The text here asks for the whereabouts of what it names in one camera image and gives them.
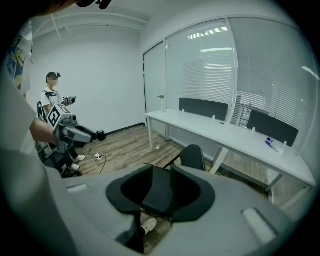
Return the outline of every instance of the black camera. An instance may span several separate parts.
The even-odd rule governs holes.
[[[81,0],[76,3],[79,7],[88,7],[89,5],[93,4],[95,0]],[[112,0],[97,0],[95,3],[99,5],[101,10],[104,10],[108,7]]]

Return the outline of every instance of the white shoe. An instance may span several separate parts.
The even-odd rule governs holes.
[[[85,159],[86,159],[85,155],[78,155],[78,157],[74,159],[74,162],[77,163],[77,162],[85,160]]]
[[[69,167],[69,169],[70,169],[71,171],[78,171],[78,170],[80,169],[80,166],[77,165],[77,164],[75,164],[75,163],[73,163],[73,164]]]
[[[157,220],[155,218],[150,218],[142,224],[141,228],[145,230],[145,234],[148,234],[150,231],[155,229],[156,225]]]

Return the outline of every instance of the white power adapter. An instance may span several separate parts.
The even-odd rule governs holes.
[[[98,153],[96,153],[94,156],[96,161],[100,161],[102,158]]]

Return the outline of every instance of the man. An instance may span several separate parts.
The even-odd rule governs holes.
[[[48,118],[48,115],[52,109],[52,107],[55,104],[61,104],[61,97],[58,91],[54,90],[54,87],[57,86],[58,84],[58,76],[54,72],[50,72],[46,75],[45,78],[46,81],[46,88],[44,91],[41,93],[41,104],[42,107],[44,108],[44,112],[46,117]],[[69,149],[69,154],[73,158],[73,161],[75,163],[84,160],[86,157],[84,155],[78,155],[75,149],[72,147]],[[73,163],[72,161],[67,161],[67,166],[69,169],[72,171],[77,171],[79,170],[80,166]]]

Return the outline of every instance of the white desk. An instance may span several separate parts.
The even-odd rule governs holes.
[[[266,136],[262,134],[220,120],[178,110],[166,109],[165,111],[147,113],[146,116],[151,149],[154,148],[152,120],[155,120],[166,125],[167,140],[170,138],[170,126],[174,126],[212,140],[221,147],[214,158],[211,173],[216,173],[228,150],[231,150],[278,173],[269,182],[267,191],[283,175],[289,175],[310,186],[316,186],[315,179],[305,161],[293,148],[286,146],[283,155],[278,155],[266,145]]]

